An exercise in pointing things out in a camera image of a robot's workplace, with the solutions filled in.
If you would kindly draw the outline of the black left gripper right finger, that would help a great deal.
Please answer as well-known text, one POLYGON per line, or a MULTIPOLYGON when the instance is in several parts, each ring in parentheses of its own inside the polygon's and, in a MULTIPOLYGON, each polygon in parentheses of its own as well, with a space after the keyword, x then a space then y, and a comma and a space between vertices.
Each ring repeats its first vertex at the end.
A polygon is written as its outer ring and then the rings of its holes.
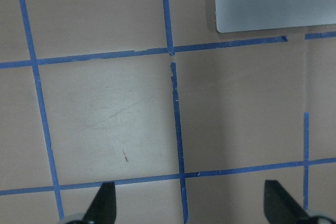
POLYGON ((309 223, 309 215, 277 180, 264 183, 264 215, 271 224, 309 223))

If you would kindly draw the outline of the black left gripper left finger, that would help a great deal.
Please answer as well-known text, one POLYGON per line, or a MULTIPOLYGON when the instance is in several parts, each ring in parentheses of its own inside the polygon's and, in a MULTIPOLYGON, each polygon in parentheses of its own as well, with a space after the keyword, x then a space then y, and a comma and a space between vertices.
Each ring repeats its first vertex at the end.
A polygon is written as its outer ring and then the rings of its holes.
POLYGON ((114 224, 117 217, 115 183, 103 183, 86 211, 82 222, 114 224))

